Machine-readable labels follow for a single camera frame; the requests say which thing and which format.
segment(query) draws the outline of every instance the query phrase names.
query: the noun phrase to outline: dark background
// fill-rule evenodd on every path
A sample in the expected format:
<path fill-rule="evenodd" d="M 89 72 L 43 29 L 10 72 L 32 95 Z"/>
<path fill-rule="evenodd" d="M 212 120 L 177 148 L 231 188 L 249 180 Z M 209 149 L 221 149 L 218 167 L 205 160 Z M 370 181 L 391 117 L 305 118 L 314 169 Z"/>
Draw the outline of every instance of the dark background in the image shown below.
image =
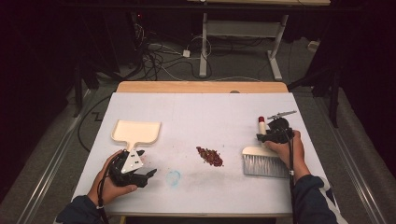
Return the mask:
<path fill-rule="evenodd" d="M 304 13 L 292 15 L 284 40 L 321 38 L 307 75 L 329 65 L 339 71 L 341 87 L 355 113 L 396 175 L 396 16 L 392 4 L 386 0 L 332 4 L 349 7 L 363 2 L 367 5 L 360 15 L 320 19 Z M 134 57 L 127 53 L 130 50 L 122 50 L 133 49 L 134 45 L 128 29 L 119 29 L 121 33 L 117 33 L 117 27 L 112 30 L 112 24 L 128 28 L 124 13 L 75 13 L 50 0 L 2 1 L 0 8 L 2 200 L 40 137 L 66 106 L 66 94 L 74 85 L 75 67 L 81 58 L 88 57 L 117 72 L 120 64 Z M 189 43 L 192 34 L 201 30 L 199 14 L 156 12 L 143 16 L 147 27 L 181 44 Z M 244 20 L 256 19 L 244 14 Z M 331 82 L 325 75 L 306 84 L 329 86 Z"/>

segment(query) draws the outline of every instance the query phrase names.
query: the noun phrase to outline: human hand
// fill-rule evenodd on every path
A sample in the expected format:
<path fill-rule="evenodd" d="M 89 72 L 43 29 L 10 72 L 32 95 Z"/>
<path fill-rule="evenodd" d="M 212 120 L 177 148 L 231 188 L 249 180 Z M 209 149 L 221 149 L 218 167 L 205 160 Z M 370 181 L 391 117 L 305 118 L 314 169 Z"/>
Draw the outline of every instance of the human hand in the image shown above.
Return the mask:
<path fill-rule="evenodd" d="M 108 166 L 108 164 L 110 163 L 110 161 L 115 158 L 118 154 L 120 154 L 122 152 L 122 150 L 119 150 L 118 152 L 114 153 L 112 156 L 110 156 L 102 170 L 97 174 L 96 178 L 93 181 L 92 187 L 90 189 L 90 192 L 88 192 L 87 196 L 91 199 L 91 201 L 98 206 L 98 186 L 100 181 L 102 180 L 104 173 L 106 171 L 106 168 Z M 137 190 L 137 186 L 136 185 L 127 185 L 124 187 L 117 187 L 113 181 L 110 179 L 109 176 L 106 177 L 105 179 L 105 183 L 103 186 L 103 192 L 102 192 L 102 199 L 103 199 L 103 204 L 108 204 L 110 202 L 112 202 L 114 199 L 116 199 L 117 197 L 127 194 L 127 193 L 131 193 L 133 191 Z"/>
<path fill-rule="evenodd" d="M 301 141 L 301 133 L 299 131 L 293 130 L 294 137 L 293 141 L 293 170 L 294 170 L 294 180 L 297 181 L 300 177 L 304 175 L 310 175 L 308 167 L 304 161 L 304 145 Z M 277 153 L 279 158 L 285 162 L 286 166 L 290 168 L 290 149 L 289 144 L 278 144 L 271 141 L 266 141 L 265 146 L 272 149 Z"/>

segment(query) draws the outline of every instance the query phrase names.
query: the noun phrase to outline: sleeve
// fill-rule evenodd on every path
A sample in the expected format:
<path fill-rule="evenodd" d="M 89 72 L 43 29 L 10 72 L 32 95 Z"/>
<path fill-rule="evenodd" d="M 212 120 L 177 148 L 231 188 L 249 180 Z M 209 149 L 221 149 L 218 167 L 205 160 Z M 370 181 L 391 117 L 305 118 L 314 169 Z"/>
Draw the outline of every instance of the sleeve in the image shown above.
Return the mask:
<path fill-rule="evenodd" d="M 327 180 L 305 175 L 297 181 L 293 195 L 298 223 L 347 223 L 335 207 L 335 200 Z"/>
<path fill-rule="evenodd" d="M 95 204 L 88 196 L 77 196 L 56 217 L 57 223 L 72 224 L 99 224 L 103 223 Z"/>

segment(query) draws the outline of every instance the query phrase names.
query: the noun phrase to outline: wrist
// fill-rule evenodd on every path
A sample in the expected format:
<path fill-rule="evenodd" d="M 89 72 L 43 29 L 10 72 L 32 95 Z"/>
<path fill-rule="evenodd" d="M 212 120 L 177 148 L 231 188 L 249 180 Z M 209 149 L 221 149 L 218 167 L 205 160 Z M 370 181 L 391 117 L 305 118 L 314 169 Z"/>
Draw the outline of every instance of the wrist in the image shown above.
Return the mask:
<path fill-rule="evenodd" d="M 98 206 L 98 205 L 99 205 L 97 195 L 95 195 L 95 194 L 89 192 L 89 193 L 87 194 L 87 197 L 95 204 L 95 206 Z"/>
<path fill-rule="evenodd" d="M 308 167 L 305 162 L 295 162 L 294 163 L 294 183 L 297 182 L 301 177 L 305 175 L 310 175 Z"/>

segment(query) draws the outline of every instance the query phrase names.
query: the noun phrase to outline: brush handle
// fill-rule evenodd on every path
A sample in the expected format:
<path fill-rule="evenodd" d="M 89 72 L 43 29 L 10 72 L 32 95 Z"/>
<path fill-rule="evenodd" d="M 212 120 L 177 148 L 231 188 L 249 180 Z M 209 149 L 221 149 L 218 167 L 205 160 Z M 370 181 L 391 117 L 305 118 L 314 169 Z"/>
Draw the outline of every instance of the brush handle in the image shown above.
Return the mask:
<path fill-rule="evenodd" d="M 264 117 L 259 117 L 259 132 L 261 134 L 267 134 L 267 131 L 265 129 L 265 119 L 264 119 Z"/>

